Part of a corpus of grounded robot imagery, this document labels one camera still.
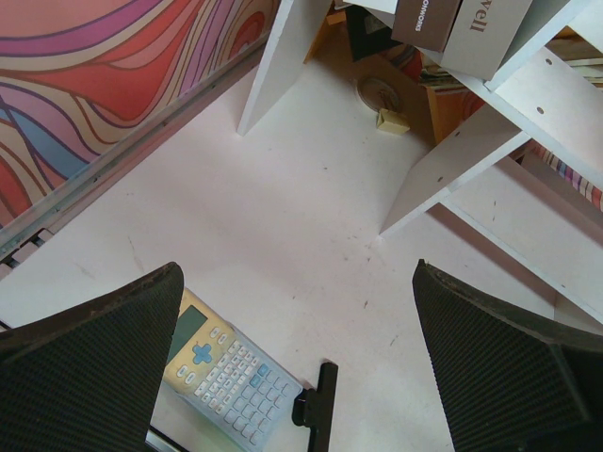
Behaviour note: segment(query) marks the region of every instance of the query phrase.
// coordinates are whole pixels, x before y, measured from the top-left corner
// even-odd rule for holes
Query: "colorful wallpaper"
[[[0,228],[269,31],[278,0],[0,2]]]

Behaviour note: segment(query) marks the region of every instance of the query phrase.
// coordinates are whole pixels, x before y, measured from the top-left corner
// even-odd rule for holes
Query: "scientific calculator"
[[[163,380],[242,449],[261,451],[302,385],[185,289]]]

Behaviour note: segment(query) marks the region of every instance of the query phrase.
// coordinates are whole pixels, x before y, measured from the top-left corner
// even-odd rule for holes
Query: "brown box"
[[[399,0],[392,40],[442,52],[461,0]]]

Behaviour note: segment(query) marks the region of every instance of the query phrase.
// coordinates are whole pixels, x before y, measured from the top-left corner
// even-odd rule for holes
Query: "white tabletop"
[[[418,259],[549,317],[539,294],[550,291],[443,208],[382,241],[400,181],[425,146],[376,131],[370,115],[346,128],[337,112],[367,113],[317,63],[239,137],[251,82],[1,281],[0,318],[23,325],[175,261],[187,287],[301,381],[316,384],[323,359],[339,364],[333,450],[452,450],[412,294]],[[200,450],[203,421],[165,388],[153,423]],[[301,452],[307,438],[287,419],[266,450]]]

